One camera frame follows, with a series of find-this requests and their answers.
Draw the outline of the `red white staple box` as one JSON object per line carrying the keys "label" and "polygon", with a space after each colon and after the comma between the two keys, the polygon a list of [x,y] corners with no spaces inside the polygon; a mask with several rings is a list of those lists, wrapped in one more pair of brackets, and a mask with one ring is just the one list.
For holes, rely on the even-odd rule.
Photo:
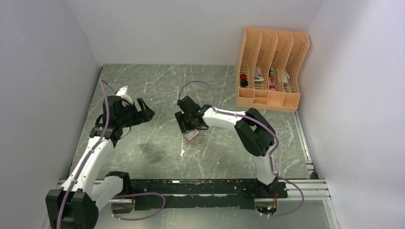
{"label": "red white staple box", "polygon": [[198,135],[200,134],[200,132],[197,130],[197,129],[193,129],[193,130],[190,130],[189,132],[187,132],[185,135],[184,135],[184,138],[187,140],[187,141],[192,141],[193,139],[195,139]]}

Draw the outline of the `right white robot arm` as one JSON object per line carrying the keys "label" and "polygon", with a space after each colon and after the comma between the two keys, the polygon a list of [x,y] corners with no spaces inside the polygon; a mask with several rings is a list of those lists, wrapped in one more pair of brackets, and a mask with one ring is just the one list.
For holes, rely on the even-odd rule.
{"label": "right white robot arm", "polygon": [[183,134],[210,127],[235,131],[245,150],[255,159],[259,194],[268,198],[275,193],[278,178],[270,155],[278,140],[275,130],[258,110],[233,112],[207,104],[199,106],[189,96],[179,99],[177,106],[180,111],[175,113],[175,118]]}

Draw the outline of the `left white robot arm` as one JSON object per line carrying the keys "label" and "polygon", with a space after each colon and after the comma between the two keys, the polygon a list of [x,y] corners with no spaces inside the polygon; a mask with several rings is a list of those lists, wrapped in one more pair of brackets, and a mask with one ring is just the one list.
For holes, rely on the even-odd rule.
{"label": "left white robot arm", "polygon": [[103,102],[103,112],[75,169],[60,188],[46,195],[51,228],[93,229],[99,212],[112,198],[127,198],[134,193],[127,172],[112,171],[100,184],[95,181],[123,129],[149,122],[155,115],[142,98],[137,98],[137,103],[127,95],[111,95]]}

